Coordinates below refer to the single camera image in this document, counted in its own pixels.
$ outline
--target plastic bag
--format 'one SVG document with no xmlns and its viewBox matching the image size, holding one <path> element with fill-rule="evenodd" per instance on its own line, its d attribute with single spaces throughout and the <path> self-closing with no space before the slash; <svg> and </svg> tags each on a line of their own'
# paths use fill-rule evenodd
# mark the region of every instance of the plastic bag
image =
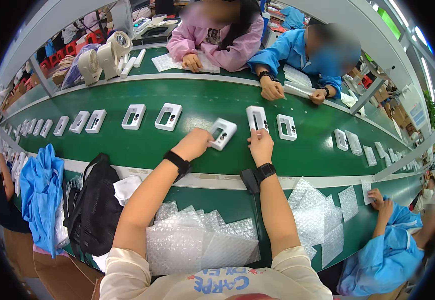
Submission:
<svg viewBox="0 0 435 300">
<path fill-rule="evenodd" d="M 96 50 L 100 47 L 100 44 L 88 44 L 82 47 L 82 49 L 79 51 L 79 53 L 76 55 L 76 58 L 70 65 L 69 71 L 67 72 L 64 81 L 62 82 L 61 90 L 66 89 L 74 84 L 78 79 L 81 77 L 81 72 L 79 71 L 79 57 L 82 53 L 87 52 L 89 50 Z"/>
</svg>

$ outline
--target blue smock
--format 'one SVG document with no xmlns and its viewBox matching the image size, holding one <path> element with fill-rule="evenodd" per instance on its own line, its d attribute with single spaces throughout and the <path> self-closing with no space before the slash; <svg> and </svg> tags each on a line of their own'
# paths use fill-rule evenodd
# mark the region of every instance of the blue smock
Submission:
<svg viewBox="0 0 435 300">
<path fill-rule="evenodd" d="M 255 64 L 268 65 L 270 73 L 277 75 L 279 61 L 286 60 L 290 66 L 300 70 L 307 75 L 319 75 L 319 84 L 322 86 L 330 85 L 335 87 L 336 94 L 333 98 L 341 98 L 341 77 L 325 76 L 320 74 L 310 63 L 306 62 L 306 51 L 304 46 L 305 29 L 293 29 L 281 34 L 279 38 L 269 48 L 263 49 L 256 53 L 248 61 L 251 72 L 256 74 Z"/>
<path fill-rule="evenodd" d="M 394 203 L 385 234 L 371 239 L 344 262 L 337 292 L 343 296 L 366 296 L 398 288 L 414 274 L 424 257 L 424 251 L 407 231 L 421 227 L 420 214 Z"/>
</svg>

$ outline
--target black backpack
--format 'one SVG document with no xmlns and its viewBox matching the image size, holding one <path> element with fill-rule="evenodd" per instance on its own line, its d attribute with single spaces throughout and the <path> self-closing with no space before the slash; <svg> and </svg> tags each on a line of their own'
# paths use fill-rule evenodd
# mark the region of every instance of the black backpack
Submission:
<svg viewBox="0 0 435 300">
<path fill-rule="evenodd" d="M 87 169 L 92 165 L 86 178 Z M 80 248 L 88 265 L 86 253 L 101 256 L 111 250 L 123 208 L 114 197 L 113 183 L 118 181 L 116 170 L 109 165 L 109 157 L 100 153 L 84 171 L 82 190 L 71 189 L 69 200 L 64 201 L 64 226 L 68 228 L 72 251 L 77 257 Z"/>
</svg>

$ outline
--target fluorescent light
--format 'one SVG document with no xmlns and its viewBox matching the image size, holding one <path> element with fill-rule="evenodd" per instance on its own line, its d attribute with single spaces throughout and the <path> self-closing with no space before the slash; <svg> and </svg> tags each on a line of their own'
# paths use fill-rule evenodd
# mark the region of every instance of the fluorescent light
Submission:
<svg viewBox="0 0 435 300">
<path fill-rule="evenodd" d="M 421 30 L 419 29 L 419 27 L 414 27 L 414 30 L 416 31 L 416 34 L 418 35 L 418 38 L 427 46 L 427 42 L 426 39 L 424 38 L 424 35 L 422 34 Z"/>
<path fill-rule="evenodd" d="M 427 63 L 425 61 L 425 59 L 423 57 L 421 57 L 421 62 L 422 65 L 424 66 L 424 72 L 426 73 L 426 79 L 428 81 L 428 88 L 429 88 L 429 93 L 430 93 L 430 98 L 432 100 L 432 102 L 434 103 L 434 93 L 432 93 L 432 82 L 430 80 L 430 76 L 429 76 L 429 69 L 427 68 Z"/>
<path fill-rule="evenodd" d="M 402 14 L 401 10 L 397 7 L 396 3 L 394 3 L 393 0 L 389 0 L 389 3 L 391 3 L 391 5 L 394 7 L 394 9 L 396 10 L 396 13 L 399 15 L 399 17 L 401 18 L 402 22 L 404 23 L 404 25 L 406 27 L 409 26 L 409 23 L 407 22 L 406 18 L 404 17 L 404 15 Z"/>
</svg>

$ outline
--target long black hair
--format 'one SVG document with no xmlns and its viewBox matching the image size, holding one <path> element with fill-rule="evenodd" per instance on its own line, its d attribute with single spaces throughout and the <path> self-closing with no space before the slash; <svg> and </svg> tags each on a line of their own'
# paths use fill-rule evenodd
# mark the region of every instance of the long black hair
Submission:
<svg viewBox="0 0 435 300">
<path fill-rule="evenodd" d="M 239 0 L 240 9 L 239 16 L 240 22 L 231 24 L 231 28 L 227 36 L 222 40 L 219 50 L 226 50 L 227 46 L 232 45 L 235 39 L 248 33 L 251 24 L 255 21 L 257 14 L 261 14 L 261 8 L 256 0 Z"/>
</svg>

